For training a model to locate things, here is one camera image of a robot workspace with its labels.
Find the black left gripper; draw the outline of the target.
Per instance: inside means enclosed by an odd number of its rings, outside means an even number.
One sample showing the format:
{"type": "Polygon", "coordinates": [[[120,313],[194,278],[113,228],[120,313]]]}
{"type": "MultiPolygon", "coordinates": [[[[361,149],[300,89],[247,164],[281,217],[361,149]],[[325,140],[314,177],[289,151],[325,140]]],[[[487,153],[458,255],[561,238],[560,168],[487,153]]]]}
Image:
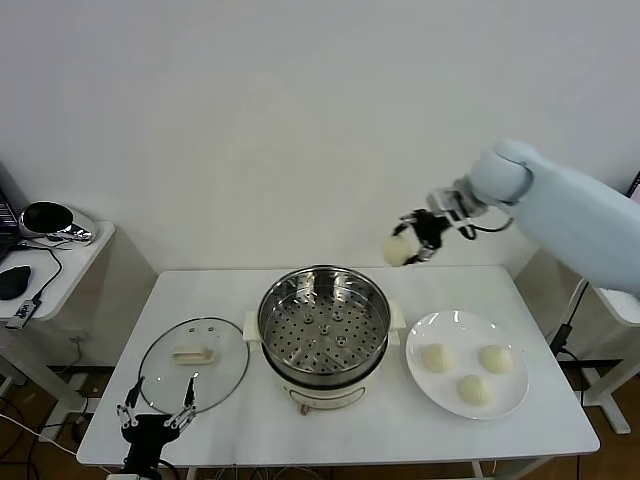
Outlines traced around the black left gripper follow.
{"type": "Polygon", "coordinates": [[[196,417],[196,376],[189,379],[183,406],[174,415],[148,413],[135,416],[144,380],[139,377],[124,402],[116,405],[122,436],[130,445],[124,462],[126,468],[156,468],[164,446],[175,441],[177,431],[184,431],[196,417]]]}

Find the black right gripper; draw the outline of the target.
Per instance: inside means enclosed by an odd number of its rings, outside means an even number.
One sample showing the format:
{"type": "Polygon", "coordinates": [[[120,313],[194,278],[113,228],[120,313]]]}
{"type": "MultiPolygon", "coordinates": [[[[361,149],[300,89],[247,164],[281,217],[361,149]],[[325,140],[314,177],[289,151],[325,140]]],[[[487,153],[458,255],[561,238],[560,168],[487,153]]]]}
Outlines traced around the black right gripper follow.
{"type": "Polygon", "coordinates": [[[399,236],[403,231],[411,229],[423,246],[407,258],[404,265],[430,261],[435,255],[434,250],[442,247],[442,234],[448,228],[449,221],[446,217],[435,216],[425,209],[416,209],[401,216],[399,223],[392,230],[392,236],[399,236]]]}

